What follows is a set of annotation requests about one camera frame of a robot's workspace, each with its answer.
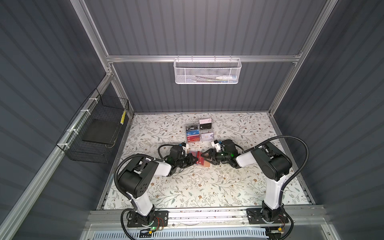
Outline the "pink leather card wallet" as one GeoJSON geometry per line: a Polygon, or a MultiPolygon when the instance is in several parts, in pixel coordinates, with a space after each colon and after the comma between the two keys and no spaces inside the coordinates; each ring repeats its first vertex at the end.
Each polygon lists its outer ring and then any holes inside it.
{"type": "Polygon", "coordinates": [[[190,153],[197,158],[196,165],[201,167],[209,168],[211,166],[211,163],[209,163],[205,158],[202,157],[202,152],[200,151],[190,151],[190,153]]]}

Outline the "clear acrylic card display stand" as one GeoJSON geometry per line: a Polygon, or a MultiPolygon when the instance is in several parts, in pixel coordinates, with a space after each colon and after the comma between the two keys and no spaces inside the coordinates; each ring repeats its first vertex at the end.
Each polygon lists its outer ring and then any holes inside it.
{"type": "MultiPolygon", "coordinates": [[[[188,125],[199,125],[199,120],[198,122],[196,123],[192,123],[192,124],[188,124],[188,125]]],[[[199,142],[202,142],[201,141],[201,133],[210,133],[210,132],[213,132],[214,133],[214,130],[213,130],[213,120],[212,120],[212,123],[209,124],[209,125],[199,125],[199,131],[200,131],[200,141],[199,142]]]]}

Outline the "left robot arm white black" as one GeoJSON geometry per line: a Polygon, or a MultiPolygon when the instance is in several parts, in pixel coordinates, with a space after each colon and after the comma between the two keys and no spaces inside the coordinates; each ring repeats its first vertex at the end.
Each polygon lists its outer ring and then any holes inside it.
{"type": "Polygon", "coordinates": [[[134,154],[125,158],[115,170],[114,183],[118,191],[133,205],[141,217],[152,216],[155,210],[147,189],[155,176],[171,177],[176,171],[195,165],[199,159],[188,153],[185,144],[164,144],[158,148],[159,157],[134,154]]]}

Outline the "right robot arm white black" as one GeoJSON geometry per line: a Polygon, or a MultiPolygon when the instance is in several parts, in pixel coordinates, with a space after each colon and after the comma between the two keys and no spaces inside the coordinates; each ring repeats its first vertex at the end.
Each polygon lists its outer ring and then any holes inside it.
{"type": "Polygon", "coordinates": [[[284,215],[283,185],[293,166],[292,160],[277,148],[269,138],[255,147],[244,150],[233,140],[213,141],[213,148],[201,153],[201,157],[212,165],[228,164],[235,169],[257,164],[266,176],[266,195],[262,201],[260,216],[267,224],[274,223],[284,215]]]}

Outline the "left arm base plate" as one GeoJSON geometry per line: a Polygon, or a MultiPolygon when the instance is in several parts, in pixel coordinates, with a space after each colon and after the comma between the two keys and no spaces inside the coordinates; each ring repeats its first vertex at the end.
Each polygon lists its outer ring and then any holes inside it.
{"type": "Polygon", "coordinates": [[[151,211],[147,216],[142,216],[136,212],[130,212],[126,216],[128,228],[139,227],[167,227],[169,211],[151,211]]]}

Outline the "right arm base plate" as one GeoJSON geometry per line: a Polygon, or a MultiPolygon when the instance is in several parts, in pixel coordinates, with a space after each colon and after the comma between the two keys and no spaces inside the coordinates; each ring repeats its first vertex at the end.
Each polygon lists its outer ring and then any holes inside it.
{"type": "Polygon", "coordinates": [[[287,214],[280,207],[275,210],[269,208],[249,208],[246,214],[250,224],[287,224],[290,222],[287,214]]]}

